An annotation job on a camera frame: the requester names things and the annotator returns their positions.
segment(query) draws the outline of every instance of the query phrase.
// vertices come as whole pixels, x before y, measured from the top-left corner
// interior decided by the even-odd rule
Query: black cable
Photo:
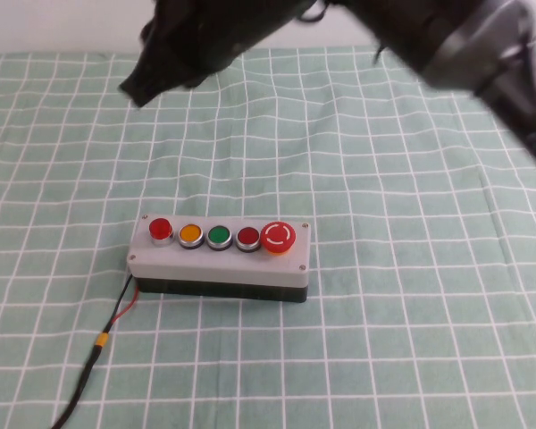
[[[303,22],[304,24],[314,24],[314,23],[321,21],[323,17],[325,16],[326,12],[328,12],[328,8],[330,7],[330,2],[331,2],[330,0],[325,0],[323,2],[323,10],[317,15],[315,16],[301,15],[297,17],[297,20],[300,22]]]
[[[73,395],[71,396],[70,402],[68,402],[68,405],[66,406],[62,415],[58,418],[58,420],[52,426],[52,429],[61,429],[63,425],[67,423],[71,414],[77,407],[78,402],[80,401],[80,398],[81,398],[81,393],[83,393],[83,390],[85,389],[86,384],[88,383],[88,378],[89,378],[89,375],[91,374],[91,370],[93,369],[93,366],[96,364],[97,360],[101,356],[101,351],[103,350],[104,345],[107,342],[107,336],[108,336],[107,334],[109,333],[109,331],[111,331],[111,328],[113,327],[113,319],[117,315],[117,311],[119,310],[119,305],[121,304],[121,301],[123,300],[123,296],[125,295],[125,292],[129,288],[129,284],[132,278],[133,278],[133,275],[130,275],[127,281],[125,282],[125,286],[123,287],[123,290],[121,291],[121,295],[119,296],[119,298],[117,299],[117,303],[115,304],[115,309],[111,317],[109,318],[109,321],[105,325],[105,328],[97,337],[96,343],[93,346],[91,353],[89,354],[89,358],[86,361],[86,364],[83,366],[83,369],[81,370],[80,378],[76,384],[76,388],[75,388],[75,391],[73,392]]]

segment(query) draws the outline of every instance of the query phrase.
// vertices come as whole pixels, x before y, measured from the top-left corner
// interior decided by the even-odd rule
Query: cable
[[[93,369],[93,366],[96,364],[97,360],[99,359],[99,356],[101,355],[101,351],[103,350],[104,345],[107,343],[107,339],[109,338],[109,331],[111,331],[113,324],[117,321],[117,319],[119,319],[119,317],[127,313],[130,310],[130,308],[133,307],[133,304],[137,301],[138,288],[136,287],[135,295],[133,296],[133,299],[131,300],[129,305],[117,315],[117,311],[119,310],[119,305],[121,304],[121,301],[123,300],[123,296],[125,295],[125,292],[129,288],[129,284],[132,278],[133,278],[133,275],[130,275],[127,281],[125,282],[125,286],[123,287],[123,290],[121,291],[121,295],[119,296],[119,298],[117,299],[117,303],[115,304],[115,309],[113,310],[113,313],[109,321],[107,322],[107,325],[97,337],[96,343],[94,344],[93,349],[91,350],[91,353],[89,354],[89,358],[86,361],[86,364],[83,366],[83,369],[81,370],[80,378],[76,385],[75,391],[73,395],[71,396],[70,402],[66,406],[62,415],[58,418],[58,420],[52,426],[52,429],[61,429],[63,425],[67,423],[71,414],[77,407],[78,402],[80,401],[81,393],[83,393],[83,390],[85,389],[86,384],[88,383],[88,378],[89,378],[89,375],[91,374],[91,370]]]
[[[328,11],[328,8],[330,7],[330,3],[331,3],[331,0],[324,0],[323,10],[321,10],[320,13],[318,13],[315,16],[301,15],[297,17],[297,20],[300,22],[303,22],[304,24],[314,24],[314,23],[320,22],[325,16],[325,13]]]
[[[116,317],[113,318],[112,320],[112,323],[115,324],[115,322],[117,322],[117,319],[119,319],[122,315],[124,315],[125,313],[127,313],[129,310],[131,310],[131,308],[133,307],[133,305],[137,302],[137,298],[139,297],[139,289],[136,287],[135,288],[135,294],[133,295],[133,299],[131,300],[131,302],[129,303],[128,306],[126,306],[123,311],[121,311]]]

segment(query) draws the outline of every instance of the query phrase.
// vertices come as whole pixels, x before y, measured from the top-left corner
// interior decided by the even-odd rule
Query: button
[[[179,231],[179,243],[183,248],[199,248],[204,241],[203,230],[197,225],[186,225]]]
[[[155,219],[149,224],[149,234],[156,246],[169,246],[174,241],[172,225],[163,218]]]
[[[212,250],[225,250],[232,245],[232,233],[226,226],[215,226],[206,234],[206,244]]]
[[[281,255],[286,253],[296,241],[294,228],[284,222],[268,223],[260,234],[262,245],[270,253]]]
[[[256,252],[260,248],[260,232],[249,226],[242,228],[236,236],[236,246],[243,252]]]

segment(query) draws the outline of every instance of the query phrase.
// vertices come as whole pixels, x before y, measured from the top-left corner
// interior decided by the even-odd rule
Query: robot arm
[[[194,88],[316,0],[156,0],[121,90],[142,107]],[[536,158],[534,28],[523,0],[325,0],[347,8],[433,88],[478,97]]]

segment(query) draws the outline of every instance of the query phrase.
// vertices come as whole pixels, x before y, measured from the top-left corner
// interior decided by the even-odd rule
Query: white wall
[[[526,0],[536,10],[536,0]],[[152,0],[0,0],[0,53],[137,52]],[[323,22],[291,23],[260,46],[336,46],[373,42],[351,16],[332,7]]]

